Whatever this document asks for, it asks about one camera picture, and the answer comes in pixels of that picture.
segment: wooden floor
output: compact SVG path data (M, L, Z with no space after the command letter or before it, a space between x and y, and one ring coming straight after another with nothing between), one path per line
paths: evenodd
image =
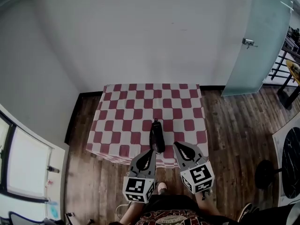
M277 90L262 87L256 94L232 97L221 97L220 91L202 91L209 159L216 176L213 198L219 211L229 218L236 219L248 202L261 209L278 202L278 177L265 191L257 189L254 182L255 168L263 159L277 167L272 134L300 111L299 98L288 111L280 104ZM115 209L126 203L121 189L128 166L98 161L85 150L99 99L82 99L69 144L65 209L75 213L74 225L85 225L90 218L97 224L117 221ZM181 183L178 169L157 169L156 176L174 193L191 196Z

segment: door handle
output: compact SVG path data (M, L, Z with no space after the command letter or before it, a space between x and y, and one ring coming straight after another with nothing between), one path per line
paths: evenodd
M250 46L258 47L258 45L255 45L255 44L254 44L254 41L253 41L253 40L250 40L250 39L247 39L247 38L243 38L242 44L247 45L247 46L248 46L247 49L248 49Z

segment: window frame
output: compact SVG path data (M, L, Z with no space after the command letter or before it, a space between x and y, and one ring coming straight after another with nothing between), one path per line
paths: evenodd
M13 140L17 125L13 121L11 121L5 114L3 114L2 111L0 111L0 119L4 120L9 125L7 136L6 136L6 139L4 142L4 147L3 147L3 150L1 153L1 163L2 164L1 164L0 194L15 198L15 199L32 202L32 203L48 202L47 199L33 198L33 197L28 197L28 196L18 195L18 194L8 192L8 189L7 189L8 160L9 160L9 154L10 154L12 140Z

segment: glass door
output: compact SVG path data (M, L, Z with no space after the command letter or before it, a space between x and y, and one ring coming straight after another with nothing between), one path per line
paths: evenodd
M293 0L252 0L240 53L222 96L260 89L285 40L292 6Z

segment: checkered tablecloth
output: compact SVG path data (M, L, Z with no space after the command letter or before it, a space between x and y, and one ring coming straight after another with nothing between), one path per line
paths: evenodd
M196 84L116 84L104 87L86 149L104 159L129 165L150 149L149 133L157 118L163 127L165 152L157 167L176 167L174 141L201 148L208 156L204 109Z

